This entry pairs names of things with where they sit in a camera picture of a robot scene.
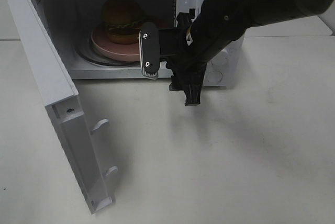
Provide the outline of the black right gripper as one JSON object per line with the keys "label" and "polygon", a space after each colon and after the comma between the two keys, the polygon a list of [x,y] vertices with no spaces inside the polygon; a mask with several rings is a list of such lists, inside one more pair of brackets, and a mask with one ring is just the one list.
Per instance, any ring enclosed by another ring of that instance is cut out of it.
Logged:
{"label": "black right gripper", "polygon": [[196,9],[180,12],[176,17],[178,32],[176,53],[167,66],[172,70],[170,91],[183,91],[185,106],[200,104],[200,94],[206,71],[206,51],[209,47],[209,20],[195,19]]}

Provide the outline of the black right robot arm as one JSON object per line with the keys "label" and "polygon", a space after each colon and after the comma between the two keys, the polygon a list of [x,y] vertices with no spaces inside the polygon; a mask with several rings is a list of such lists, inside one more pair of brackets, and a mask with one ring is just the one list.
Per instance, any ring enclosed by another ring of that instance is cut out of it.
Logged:
{"label": "black right robot arm", "polygon": [[180,52],[169,59],[170,90],[185,93],[185,105],[200,103],[207,63],[247,29],[320,15],[334,0],[204,0],[195,20],[177,20]]}

